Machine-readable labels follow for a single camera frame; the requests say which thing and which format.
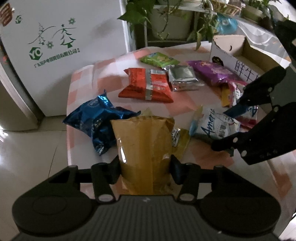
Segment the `blue ribbon spool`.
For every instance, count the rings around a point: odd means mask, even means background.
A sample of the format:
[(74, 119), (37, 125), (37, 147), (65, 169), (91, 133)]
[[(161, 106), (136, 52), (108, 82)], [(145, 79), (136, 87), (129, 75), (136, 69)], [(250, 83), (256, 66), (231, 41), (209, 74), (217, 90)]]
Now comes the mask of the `blue ribbon spool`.
[(218, 27), (217, 31), (219, 35), (232, 35), (237, 31), (238, 22), (236, 19), (217, 13)]

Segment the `white refrigerator with tree print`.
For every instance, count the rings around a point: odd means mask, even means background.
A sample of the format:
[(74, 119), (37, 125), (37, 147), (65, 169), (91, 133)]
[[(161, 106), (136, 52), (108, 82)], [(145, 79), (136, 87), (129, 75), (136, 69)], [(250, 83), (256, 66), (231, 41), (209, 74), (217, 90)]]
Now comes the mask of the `white refrigerator with tree print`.
[(129, 51), (123, 1), (1, 1), (1, 129), (66, 114), (73, 72)]

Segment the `green ceramic plant pot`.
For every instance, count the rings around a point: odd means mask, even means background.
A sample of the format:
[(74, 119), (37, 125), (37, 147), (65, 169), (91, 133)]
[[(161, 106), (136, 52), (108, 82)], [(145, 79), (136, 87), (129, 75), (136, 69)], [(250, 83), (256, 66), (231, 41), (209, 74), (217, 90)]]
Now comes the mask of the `green ceramic plant pot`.
[(242, 8), (241, 13), (243, 18), (255, 23), (258, 23), (261, 19), (264, 18), (264, 13), (261, 10), (249, 5), (246, 5), (244, 8)]

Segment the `lower white plant pot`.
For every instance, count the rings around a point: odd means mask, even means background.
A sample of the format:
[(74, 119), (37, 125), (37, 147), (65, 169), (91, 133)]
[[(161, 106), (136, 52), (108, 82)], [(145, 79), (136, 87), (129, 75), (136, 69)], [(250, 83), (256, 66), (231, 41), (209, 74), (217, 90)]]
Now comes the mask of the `lower white plant pot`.
[(153, 37), (159, 40), (186, 40), (190, 33), (194, 13), (177, 10), (173, 15), (169, 15), (166, 25), (166, 19), (160, 12), (161, 9), (153, 9), (149, 15)]

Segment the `white metal plant rack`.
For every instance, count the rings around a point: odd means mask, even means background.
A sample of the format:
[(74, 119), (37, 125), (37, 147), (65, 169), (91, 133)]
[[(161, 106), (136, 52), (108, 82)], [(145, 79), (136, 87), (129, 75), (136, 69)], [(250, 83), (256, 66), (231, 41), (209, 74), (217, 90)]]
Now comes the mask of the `white metal plant rack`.
[(177, 1), (155, 5), (144, 26), (144, 45), (170, 47), (185, 43), (201, 46), (217, 33), (217, 17), (211, 1)]

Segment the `white blue America snack bag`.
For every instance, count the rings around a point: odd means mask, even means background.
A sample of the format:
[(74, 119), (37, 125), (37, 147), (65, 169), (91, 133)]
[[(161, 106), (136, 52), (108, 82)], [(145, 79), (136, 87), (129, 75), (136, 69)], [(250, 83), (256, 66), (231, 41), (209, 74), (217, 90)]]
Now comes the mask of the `white blue America snack bag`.
[(219, 140), (237, 133), (240, 122), (212, 108), (199, 106), (195, 111), (189, 135), (200, 140)]

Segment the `purple snack bag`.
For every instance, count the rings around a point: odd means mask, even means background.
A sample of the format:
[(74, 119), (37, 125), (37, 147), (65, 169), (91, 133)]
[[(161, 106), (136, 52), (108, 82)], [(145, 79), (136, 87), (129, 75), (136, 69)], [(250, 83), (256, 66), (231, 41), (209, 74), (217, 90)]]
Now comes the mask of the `purple snack bag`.
[(229, 82), (247, 85), (237, 74), (217, 63), (202, 60), (187, 61), (186, 63), (193, 68), (198, 77), (212, 86), (220, 86)]

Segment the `green cracker bag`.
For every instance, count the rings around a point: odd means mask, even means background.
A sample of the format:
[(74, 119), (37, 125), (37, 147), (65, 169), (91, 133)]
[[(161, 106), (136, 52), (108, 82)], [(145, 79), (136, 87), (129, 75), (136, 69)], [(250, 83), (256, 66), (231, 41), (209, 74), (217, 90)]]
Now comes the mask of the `green cracker bag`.
[(160, 52), (155, 52), (146, 55), (140, 58), (140, 61), (144, 64), (148, 64), (162, 69), (166, 68), (166, 66), (178, 65), (180, 63), (180, 61)]

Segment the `silver foil snack bag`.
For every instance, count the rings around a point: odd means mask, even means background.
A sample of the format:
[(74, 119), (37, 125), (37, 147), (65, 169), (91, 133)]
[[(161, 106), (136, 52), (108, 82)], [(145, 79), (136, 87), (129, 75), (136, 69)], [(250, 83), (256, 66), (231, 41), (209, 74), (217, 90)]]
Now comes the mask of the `silver foil snack bag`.
[(170, 65), (166, 67), (168, 81), (172, 91), (198, 90), (205, 84), (196, 77), (194, 69), (185, 65)]

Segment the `wicker basket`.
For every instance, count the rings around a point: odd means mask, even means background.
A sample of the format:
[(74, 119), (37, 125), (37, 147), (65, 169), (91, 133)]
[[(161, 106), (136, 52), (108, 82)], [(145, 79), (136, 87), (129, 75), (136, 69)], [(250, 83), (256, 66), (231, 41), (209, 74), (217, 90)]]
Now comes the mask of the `wicker basket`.
[(228, 16), (235, 16), (242, 9), (240, 1), (234, 1), (234, 4), (231, 4), (230, 1), (211, 1), (211, 4), (214, 12)]

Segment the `blue foil snack bag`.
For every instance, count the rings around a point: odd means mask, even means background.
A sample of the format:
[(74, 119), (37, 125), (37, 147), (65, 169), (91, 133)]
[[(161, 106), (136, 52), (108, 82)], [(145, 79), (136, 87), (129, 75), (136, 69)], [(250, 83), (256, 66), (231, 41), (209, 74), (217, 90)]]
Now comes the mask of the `blue foil snack bag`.
[(107, 91), (104, 91), (72, 111), (63, 123), (88, 135), (95, 151), (103, 155), (116, 144), (111, 121), (127, 120), (140, 114), (140, 111), (114, 106), (107, 97)]

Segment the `white printed cardboard box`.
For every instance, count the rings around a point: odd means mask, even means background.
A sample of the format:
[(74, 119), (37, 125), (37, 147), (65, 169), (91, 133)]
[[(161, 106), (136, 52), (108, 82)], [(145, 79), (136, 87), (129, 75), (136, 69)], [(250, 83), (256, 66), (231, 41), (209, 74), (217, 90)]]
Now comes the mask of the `white printed cardboard box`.
[(242, 35), (214, 36), (210, 61), (218, 63), (250, 83), (276, 66), (287, 68), (290, 61), (251, 47)]

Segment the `green pothos plant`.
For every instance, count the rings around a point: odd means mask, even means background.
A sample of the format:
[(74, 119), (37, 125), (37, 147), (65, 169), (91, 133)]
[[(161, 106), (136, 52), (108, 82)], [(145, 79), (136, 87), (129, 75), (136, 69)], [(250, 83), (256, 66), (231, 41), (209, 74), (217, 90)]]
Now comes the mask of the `green pothos plant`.
[(136, 47), (211, 42), (219, 20), (213, 1), (126, 1), (119, 20), (127, 23)]

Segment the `pink checkered tablecloth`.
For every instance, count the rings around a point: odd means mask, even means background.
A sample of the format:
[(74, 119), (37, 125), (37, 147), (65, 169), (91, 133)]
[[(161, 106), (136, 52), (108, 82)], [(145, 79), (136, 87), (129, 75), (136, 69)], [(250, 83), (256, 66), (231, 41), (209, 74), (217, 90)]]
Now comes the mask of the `pink checkered tablecloth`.
[[(174, 118), (177, 127), (188, 129), (198, 106), (221, 109), (220, 89), (209, 86), (203, 86), (196, 91), (173, 92), (171, 94), (173, 103), (118, 97), (119, 92), (128, 85), (125, 69), (143, 67), (140, 58), (154, 52), (158, 52), (158, 48), (148, 47), (75, 71), (71, 78), (67, 112), (74, 111), (86, 101), (106, 92), (114, 106), (121, 106), (135, 112), (150, 109), (153, 115)], [(93, 147), (91, 138), (73, 127), (67, 127), (67, 148), (69, 163), (82, 169), (90, 168), (99, 162), (109, 162), (117, 155), (115, 147), (99, 155)], [(222, 164), (280, 201), (287, 199), (293, 188), (288, 173), (288, 166), (293, 160), (293, 154), (286, 154), (249, 166), (239, 154), (230, 157), (226, 152), (214, 152), (208, 144), (196, 139), (191, 139), (181, 158), (183, 163), (195, 163), (203, 169), (212, 169)]]

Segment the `large yellow snack bag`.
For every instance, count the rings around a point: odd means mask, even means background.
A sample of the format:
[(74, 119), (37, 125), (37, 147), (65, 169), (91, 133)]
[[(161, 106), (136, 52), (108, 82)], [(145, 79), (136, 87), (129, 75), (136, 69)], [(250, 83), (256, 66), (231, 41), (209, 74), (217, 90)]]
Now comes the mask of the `large yellow snack bag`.
[(165, 195), (170, 186), (173, 118), (137, 116), (111, 121), (125, 187), (132, 195)]

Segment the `small yellow snack packet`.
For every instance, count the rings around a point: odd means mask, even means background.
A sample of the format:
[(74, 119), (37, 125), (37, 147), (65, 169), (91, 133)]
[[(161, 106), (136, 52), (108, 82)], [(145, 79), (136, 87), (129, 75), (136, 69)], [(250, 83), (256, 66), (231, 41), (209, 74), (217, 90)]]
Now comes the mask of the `small yellow snack packet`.
[(173, 128), (171, 138), (172, 154), (181, 161), (191, 139), (189, 131), (183, 128)]

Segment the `red snack bag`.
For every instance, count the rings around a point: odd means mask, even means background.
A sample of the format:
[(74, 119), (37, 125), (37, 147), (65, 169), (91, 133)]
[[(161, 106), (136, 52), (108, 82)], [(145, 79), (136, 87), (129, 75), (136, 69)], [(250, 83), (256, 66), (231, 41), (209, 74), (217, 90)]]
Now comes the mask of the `red snack bag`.
[(127, 68), (129, 85), (119, 94), (120, 98), (133, 98), (163, 103), (173, 103), (167, 74), (163, 70)]

